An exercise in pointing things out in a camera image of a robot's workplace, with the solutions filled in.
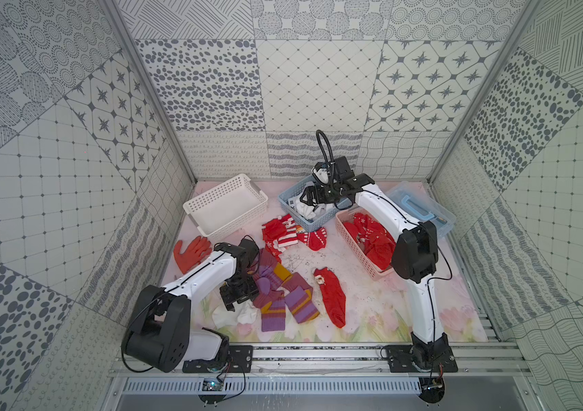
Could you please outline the plain white sock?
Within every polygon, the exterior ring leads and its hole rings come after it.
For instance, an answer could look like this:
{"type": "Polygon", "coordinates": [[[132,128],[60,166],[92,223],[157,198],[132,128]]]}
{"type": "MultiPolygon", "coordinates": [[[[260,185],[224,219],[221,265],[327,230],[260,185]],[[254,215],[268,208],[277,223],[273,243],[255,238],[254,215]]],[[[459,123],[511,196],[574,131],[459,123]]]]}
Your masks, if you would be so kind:
{"type": "Polygon", "coordinates": [[[253,325],[257,320],[259,309],[251,301],[237,304],[233,311],[218,306],[212,312],[212,321],[217,329],[227,326],[253,325]]]}

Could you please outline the white sock black pattern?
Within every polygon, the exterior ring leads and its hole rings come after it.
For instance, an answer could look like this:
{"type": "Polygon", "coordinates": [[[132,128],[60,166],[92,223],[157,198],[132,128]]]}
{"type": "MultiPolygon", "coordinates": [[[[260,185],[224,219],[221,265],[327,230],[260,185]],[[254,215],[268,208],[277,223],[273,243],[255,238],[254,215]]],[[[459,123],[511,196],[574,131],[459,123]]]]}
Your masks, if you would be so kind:
{"type": "Polygon", "coordinates": [[[299,216],[308,222],[314,222],[316,219],[327,213],[327,206],[325,204],[308,206],[301,201],[300,195],[292,197],[289,200],[289,204],[299,216]]]}

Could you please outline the red snowflake sock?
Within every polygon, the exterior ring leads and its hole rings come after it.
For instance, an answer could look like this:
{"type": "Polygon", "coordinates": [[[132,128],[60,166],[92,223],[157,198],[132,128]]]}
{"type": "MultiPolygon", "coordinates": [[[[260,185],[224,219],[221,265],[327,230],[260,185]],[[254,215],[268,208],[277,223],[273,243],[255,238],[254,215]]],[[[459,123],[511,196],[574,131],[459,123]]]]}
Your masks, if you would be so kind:
{"type": "Polygon", "coordinates": [[[373,265],[382,271],[391,267],[396,243],[382,224],[368,214],[357,212],[351,220],[344,221],[343,225],[373,265]]]}

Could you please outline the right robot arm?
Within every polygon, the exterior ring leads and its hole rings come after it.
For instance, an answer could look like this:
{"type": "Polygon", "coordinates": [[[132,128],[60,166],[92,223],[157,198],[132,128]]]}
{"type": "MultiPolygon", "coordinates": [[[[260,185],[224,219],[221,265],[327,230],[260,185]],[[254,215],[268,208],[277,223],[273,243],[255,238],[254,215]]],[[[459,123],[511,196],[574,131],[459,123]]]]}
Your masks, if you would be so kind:
{"type": "Polygon", "coordinates": [[[318,162],[312,169],[312,176],[315,183],[305,188],[301,202],[315,207],[337,205],[347,199],[366,210],[394,238],[391,266],[399,277],[411,282],[409,298],[413,331],[410,353],[418,369],[428,370],[430,362],[445,346],[433,286],[439,260],[437,229],[431,222],[407,216],[370,176],[355,174],[344,156],[318,162]]]}

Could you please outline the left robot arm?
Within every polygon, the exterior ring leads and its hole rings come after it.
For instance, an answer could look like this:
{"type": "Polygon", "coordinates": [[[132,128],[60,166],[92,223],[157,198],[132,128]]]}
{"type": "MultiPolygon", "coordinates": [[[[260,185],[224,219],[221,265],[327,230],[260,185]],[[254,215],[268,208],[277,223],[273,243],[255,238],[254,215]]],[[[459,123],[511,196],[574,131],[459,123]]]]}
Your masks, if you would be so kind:
{"type": "Polygon", "coordinates": [[[254,301],[259,289],[252,272],[260,248],[250,236],[238,245],[221,242],[199,267],[165,286],[149,285],[137,297],[121,344],[121,356],[170,373],[179,364],[187,373],[224,372],[236,366],[229,337],[192,325],[194,304],[215,289],[226,310],[254,301]]]}

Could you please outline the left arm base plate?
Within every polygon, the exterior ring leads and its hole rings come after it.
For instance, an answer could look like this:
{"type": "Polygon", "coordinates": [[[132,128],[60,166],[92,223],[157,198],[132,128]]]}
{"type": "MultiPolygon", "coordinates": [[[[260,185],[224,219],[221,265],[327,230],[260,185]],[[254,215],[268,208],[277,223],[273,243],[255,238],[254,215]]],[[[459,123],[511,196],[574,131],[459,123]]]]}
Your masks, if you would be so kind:
{"type": "Polygon", "coordinates": [[[183,373],[250,373],[254,347],[252,345],[229,345],[219,350],[212,361],[193,360],[183,363],[183,373]]]}

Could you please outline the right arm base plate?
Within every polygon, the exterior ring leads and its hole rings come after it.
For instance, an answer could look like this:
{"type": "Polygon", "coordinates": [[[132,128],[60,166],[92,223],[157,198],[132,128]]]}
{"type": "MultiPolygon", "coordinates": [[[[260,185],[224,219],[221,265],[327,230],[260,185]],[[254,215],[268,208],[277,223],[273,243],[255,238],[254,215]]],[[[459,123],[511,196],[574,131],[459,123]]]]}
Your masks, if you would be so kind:
{"type": "Polygon", "coordinates": [[[459,371],[450,346],[423,349],[401,344],[387,345],[381,350],[391,373],[456,373],[459,371]]]}

